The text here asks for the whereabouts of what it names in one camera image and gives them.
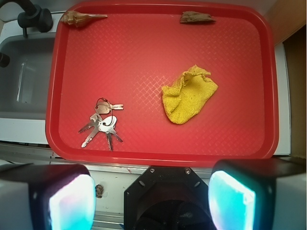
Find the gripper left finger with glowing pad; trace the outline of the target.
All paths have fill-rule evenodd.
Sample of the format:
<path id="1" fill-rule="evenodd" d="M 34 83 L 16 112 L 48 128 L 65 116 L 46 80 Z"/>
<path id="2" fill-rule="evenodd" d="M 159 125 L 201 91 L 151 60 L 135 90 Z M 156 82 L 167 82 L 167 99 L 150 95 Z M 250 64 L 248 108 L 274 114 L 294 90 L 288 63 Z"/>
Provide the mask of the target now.
<path id="1" fill-rule="evenodd" d="M 2 230 L 90 230 L 95 182 L 81 164 L 3 164 Z"/>

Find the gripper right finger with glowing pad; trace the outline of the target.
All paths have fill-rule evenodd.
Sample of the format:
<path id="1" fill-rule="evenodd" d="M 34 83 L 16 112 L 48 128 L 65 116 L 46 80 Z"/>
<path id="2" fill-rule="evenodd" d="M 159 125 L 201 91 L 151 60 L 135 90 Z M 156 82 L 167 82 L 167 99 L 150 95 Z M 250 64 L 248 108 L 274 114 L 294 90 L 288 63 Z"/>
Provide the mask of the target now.
<path id="1" fill-rule="evenodd" d="M 306 160 L 220 160 L 208 202 L 218 230 L 305 230 Z"/>

